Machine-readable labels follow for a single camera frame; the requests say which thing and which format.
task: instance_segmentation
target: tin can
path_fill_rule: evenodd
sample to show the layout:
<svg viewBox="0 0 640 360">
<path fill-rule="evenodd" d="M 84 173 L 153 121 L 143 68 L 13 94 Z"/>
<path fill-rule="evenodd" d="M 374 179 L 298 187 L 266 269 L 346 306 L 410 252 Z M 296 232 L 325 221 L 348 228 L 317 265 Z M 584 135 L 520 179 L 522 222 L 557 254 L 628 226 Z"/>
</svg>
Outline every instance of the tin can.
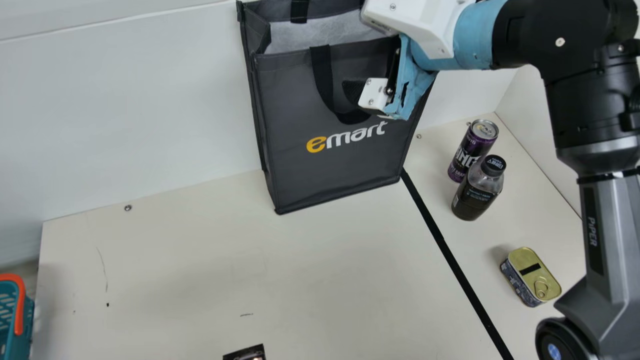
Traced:
<svg viewBox="0 0 640 360">
<path fill-rule="evenodd" d="M 536 307 L 562 294 L 556 278 L 528 247 L 510 252 L 500 270 L 526 306 Z"/>
<path fill-rule="evenodd" d="M 461 183 L 471 165 L 489 153 L 498 139 L 498 132 L 498 126 L 489 120 L 478 119 L 471 123 L 449 165 L 449 177 Z"/>
</svg>

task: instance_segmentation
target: plastic bottle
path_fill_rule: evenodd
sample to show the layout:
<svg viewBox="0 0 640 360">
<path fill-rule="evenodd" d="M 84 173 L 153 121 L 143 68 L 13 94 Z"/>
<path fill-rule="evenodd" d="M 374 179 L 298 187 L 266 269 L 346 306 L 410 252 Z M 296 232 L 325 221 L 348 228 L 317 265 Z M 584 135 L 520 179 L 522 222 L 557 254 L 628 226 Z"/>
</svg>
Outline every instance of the plastic bottle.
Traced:
<svg viewBox="0 0 640 360">
<path fill-rule="evenodd" d="M 505 169 L 506 161 L 497 155 L 487 155 L 473 164 L 453 197 L 453 213 L 466 221 L 480 217 L 502 192 Z"/>
</svg>

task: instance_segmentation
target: tabletop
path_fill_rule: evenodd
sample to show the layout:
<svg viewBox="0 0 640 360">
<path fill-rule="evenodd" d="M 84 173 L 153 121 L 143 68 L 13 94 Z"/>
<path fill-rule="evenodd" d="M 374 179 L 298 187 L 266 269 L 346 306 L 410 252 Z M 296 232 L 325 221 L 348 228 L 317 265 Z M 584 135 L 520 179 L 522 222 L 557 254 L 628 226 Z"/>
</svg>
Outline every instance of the tabletop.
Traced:
<svg viewBox="0 0 640 360">
<path fill-rule="evenodd" d="M 403 183 L 284 216 L 261 172 L 128 204 L 44 224 L 33 359 L 500 358 Z"/>
<path fill-rule="evenodd" d="M 466 222 L 451 211 L 458 184 L 447 169 L 467 124 L 475 119 L 498 125 L 490 154 L 502 156 L 507 167 L 502 193 L 479 219 Z M 511 355 L 537 359 L 536 326 L 561 314 L 554 301 L 536 308 L 523 305 L 499 265 L 512 250 L 529 247 L 563 290 L 569 290 L 586 271 L 580 218 L 495 114 L 423 129 L 418 135 L 404 167 L 420 198 Z"/>
</svg>

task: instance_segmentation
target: teal basket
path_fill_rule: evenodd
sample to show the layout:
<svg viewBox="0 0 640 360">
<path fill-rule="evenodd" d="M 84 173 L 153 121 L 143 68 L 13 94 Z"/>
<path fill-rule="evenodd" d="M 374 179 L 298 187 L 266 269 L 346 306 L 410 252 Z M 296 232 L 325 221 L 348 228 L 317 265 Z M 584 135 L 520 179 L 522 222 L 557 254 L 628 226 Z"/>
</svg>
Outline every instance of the teal basket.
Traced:
<svg viewBox="0 0 640 360">
<path fill-rule="evenodd" d="M 22 279 L 0 274 L 0 360 L 29 359 L 32 331 L 33 300 L 25 294 Z"/>
</svg>

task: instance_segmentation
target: black bottle cap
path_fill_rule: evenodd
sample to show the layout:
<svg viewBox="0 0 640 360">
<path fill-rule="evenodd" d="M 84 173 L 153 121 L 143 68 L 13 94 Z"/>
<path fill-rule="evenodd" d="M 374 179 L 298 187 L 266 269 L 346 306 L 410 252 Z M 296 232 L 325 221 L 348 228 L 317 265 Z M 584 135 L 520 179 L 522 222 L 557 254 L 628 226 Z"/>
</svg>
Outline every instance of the black bottle cap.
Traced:
<svg viewBox="0 0 640 360">
<path fill-rule="evenodd" d="M 480 169 L 488 176 L 498 177 L 507 169 L 507 162 L 500 156 L 487 155 L 480 164 Z"/>
</svg>

